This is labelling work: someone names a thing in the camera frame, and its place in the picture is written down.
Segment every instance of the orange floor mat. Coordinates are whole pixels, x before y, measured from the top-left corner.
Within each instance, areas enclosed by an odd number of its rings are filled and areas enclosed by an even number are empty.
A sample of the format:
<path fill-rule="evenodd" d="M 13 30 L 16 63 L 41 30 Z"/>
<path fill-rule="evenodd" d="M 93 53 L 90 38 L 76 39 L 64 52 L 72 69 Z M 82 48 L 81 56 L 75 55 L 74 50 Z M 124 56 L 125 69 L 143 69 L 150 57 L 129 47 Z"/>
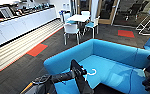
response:
<path fill-rule="evenodd" d="M 118 36 L 135 38 L 132 31 L 118 30 Z"/>
<path fill-rule="evenodd" d="M 33 49 L 31 49 L 30 51 L 27 52 L 27 54 L 32 55 L 32 56 L 37 56 L 39 53 L 41 53 L 46 47 L 48 47 L 47 45 L 44 44 L 38 44 L 37 46 L 35 46 Z"/>

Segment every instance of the couch armrest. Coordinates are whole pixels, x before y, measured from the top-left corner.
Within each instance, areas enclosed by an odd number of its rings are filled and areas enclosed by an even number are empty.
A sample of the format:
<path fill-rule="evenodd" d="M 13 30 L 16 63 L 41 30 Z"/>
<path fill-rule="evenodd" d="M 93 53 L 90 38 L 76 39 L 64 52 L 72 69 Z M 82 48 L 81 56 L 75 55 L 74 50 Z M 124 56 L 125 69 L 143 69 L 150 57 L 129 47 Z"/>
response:
<path fill-rule="evenodd" d="M 135 64 L 133 65 L 136 68 L 143 69 L 150 62 L 147 57 L 150 55 L 150 50 L 138 48 Z"/>
<path fill-rule="evenodd" d="M 45 60 L 44 66 L 49 74 L 58 74 L 70 68 L 72 59 L 80 62 L 91 54 L 93 54 L 93 39 Z"/>
<path fill-rule="evenodd" d="M 150 92 L 145 90 L 145 86 L 142 84 L 146 79 L 142 69 L 134 68 L 130 78 L 131 90 L 129 94 L 150 94 Z"/>
<path fill-rule="evenodd" d="M 150 46 L 143 46 L 144 47 L 144 49 L 146 49 L 146 50 L 150 50 Z"/>

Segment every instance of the couch cushion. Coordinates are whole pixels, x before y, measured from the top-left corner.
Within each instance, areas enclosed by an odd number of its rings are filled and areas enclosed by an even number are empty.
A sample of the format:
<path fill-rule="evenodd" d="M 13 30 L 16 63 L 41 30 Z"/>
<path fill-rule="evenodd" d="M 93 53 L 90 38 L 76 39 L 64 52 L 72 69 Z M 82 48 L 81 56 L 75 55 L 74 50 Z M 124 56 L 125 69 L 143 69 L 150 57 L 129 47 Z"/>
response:
<path fill-rule="evenodd" d="M 94 73 L 92 69 L 96 69 L 97 72 L 95 75 L 87 76 L 87 81 L 91 88 L 95 88 L 99 83 L 103 83 L 123 93 L 129 92 L 130 74 L 133 67 L 106 58 L 102 58 L 96 55 L 89 56 L 88 58 L 79 62 L 79 64 L 82 65 L 84 69 L 87 70 L 88 73 Z M 66 92 L 64 94 L 79 94 L 78 88 L 75 85 L 76 83 L 75 80 L 66 81 L 66 83 L 69 84 L 68 85 L 67 84 L 64 85 L 63 83 L 55 84 L 57 92 Z M 74 91 L 70 91 L 67 89 L 70 86 L 74 88 Z"/>
<path fill-rule="evenodd" d="M 137 48 L 112 42 L 94 40 L 94 55 L 121 62 L 127 65 L 134 65 Z"/>

